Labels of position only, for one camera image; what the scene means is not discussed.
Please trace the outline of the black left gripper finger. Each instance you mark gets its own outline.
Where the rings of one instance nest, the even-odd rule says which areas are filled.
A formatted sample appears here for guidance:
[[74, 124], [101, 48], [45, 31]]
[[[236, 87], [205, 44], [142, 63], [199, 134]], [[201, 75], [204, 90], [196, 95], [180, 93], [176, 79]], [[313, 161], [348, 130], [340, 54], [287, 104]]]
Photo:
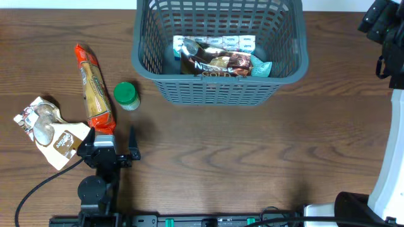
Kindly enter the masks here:
[[128, 140], [128, 149], [131, 154], [138, 154], [138, 143], [136, 140], [136, 133], [134, 127], [131, 126]]
[[93, 145], [95, 141], [95, 128], [92, 127], [88, 133], [88, 135], [86, 136], [86, 138], [84, 138], [82, 144], [84, 145]]

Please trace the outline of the white brown snack pouch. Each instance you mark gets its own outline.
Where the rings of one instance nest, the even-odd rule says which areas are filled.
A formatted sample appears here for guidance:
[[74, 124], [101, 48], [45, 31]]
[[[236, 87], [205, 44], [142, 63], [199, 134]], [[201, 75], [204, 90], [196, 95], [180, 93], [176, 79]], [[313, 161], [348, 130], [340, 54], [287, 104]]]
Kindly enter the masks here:
[[84, 123], [66, 122], [60, 110], [41, 97], [37, 97], [13, 120], [56, 170], [61, 170], [69, 162], [90, 132]]

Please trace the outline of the orange spaghetti packet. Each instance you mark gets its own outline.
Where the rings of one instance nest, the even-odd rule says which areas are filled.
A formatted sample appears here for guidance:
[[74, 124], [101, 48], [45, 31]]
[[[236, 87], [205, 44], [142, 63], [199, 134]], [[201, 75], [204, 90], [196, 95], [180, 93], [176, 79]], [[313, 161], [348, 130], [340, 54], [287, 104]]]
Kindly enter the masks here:
[[98, 60], [87, 45], [77, 44], [74, 52], [81, 74], [86, 121], [97, 132], [112, 135], [116, 122]]

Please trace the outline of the green lid jar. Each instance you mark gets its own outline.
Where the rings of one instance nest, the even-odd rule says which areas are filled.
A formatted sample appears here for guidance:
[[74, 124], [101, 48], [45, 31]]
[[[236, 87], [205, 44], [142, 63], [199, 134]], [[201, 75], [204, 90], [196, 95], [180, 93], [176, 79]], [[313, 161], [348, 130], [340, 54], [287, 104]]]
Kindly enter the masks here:
[[122, 82], [114, 88], [114, 98], [127, 111], [136, 110], [141, 101], [135, 86], [129, 82]]

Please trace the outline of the brown Nescafe Gold coffee bag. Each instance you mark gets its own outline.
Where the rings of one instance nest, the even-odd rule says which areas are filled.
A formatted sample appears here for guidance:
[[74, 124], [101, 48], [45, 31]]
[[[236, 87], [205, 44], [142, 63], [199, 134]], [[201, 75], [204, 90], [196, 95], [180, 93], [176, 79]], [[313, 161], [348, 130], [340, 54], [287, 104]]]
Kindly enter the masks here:
[[185, 38], [181, 46], [181, 74], [205, 77], [251, 75], [251, 54], [220, 49]]

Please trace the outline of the small teal tissue packet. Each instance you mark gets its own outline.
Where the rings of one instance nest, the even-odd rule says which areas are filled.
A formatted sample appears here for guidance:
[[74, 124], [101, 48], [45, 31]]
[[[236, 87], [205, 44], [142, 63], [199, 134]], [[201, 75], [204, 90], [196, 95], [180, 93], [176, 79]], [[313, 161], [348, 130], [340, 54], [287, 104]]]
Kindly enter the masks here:
[[272, 62], [263, 62], [255, 55], [251, 55], [251, 63], [252, 63], [251, 76], [267, 78], [270, 75], [271, 68], [273, 65]]

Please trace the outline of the tissue multipack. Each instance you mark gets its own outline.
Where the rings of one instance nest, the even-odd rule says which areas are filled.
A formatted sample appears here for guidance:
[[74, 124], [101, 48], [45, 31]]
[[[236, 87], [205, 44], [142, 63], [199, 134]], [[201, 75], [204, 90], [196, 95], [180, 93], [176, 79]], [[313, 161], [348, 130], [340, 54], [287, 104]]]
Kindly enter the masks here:
[[176, 61], [181, 59], [181, 47], [185, 38], [197, 41], [202, 44], [212, 45], [217, 48], [230, 51], [239, 51], [252, 54], [256, 48], [255, 35], [226, 35], [220, 37], [204, 37], [204, 36], [173, 36], [173, 53]]

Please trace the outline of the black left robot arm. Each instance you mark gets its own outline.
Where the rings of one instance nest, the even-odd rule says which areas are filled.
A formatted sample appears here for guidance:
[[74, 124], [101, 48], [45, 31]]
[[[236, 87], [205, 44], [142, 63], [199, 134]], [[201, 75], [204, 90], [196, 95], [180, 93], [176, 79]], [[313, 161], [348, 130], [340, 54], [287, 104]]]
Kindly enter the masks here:
[[117, 154], [113, 135], [96, 135], [91, 128], [79, 145], [77, 155], [95, 170], [94, 175], [84, 178], [78, 186], [81, 200], [79, 226], [120, 227], [131, 226], [131, 218], [117, 211], [117, 196], [121, 169], [132, 167], [141, 159], [134, 128], [130, 129], [128, 154]]

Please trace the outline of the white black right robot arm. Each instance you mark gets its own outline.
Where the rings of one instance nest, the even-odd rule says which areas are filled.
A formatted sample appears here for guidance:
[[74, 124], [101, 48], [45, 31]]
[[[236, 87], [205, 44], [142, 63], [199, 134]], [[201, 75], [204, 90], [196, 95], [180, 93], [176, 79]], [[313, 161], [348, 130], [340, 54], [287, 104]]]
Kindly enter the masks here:
[[403, 226], [403, 2], [375, 0], [358, 30], [382, 46], [376, 76], [389, 78], [392, 118], [378, 180], [371, 194], [340, 192], [335, 202], [311, 204], [289, 226]]

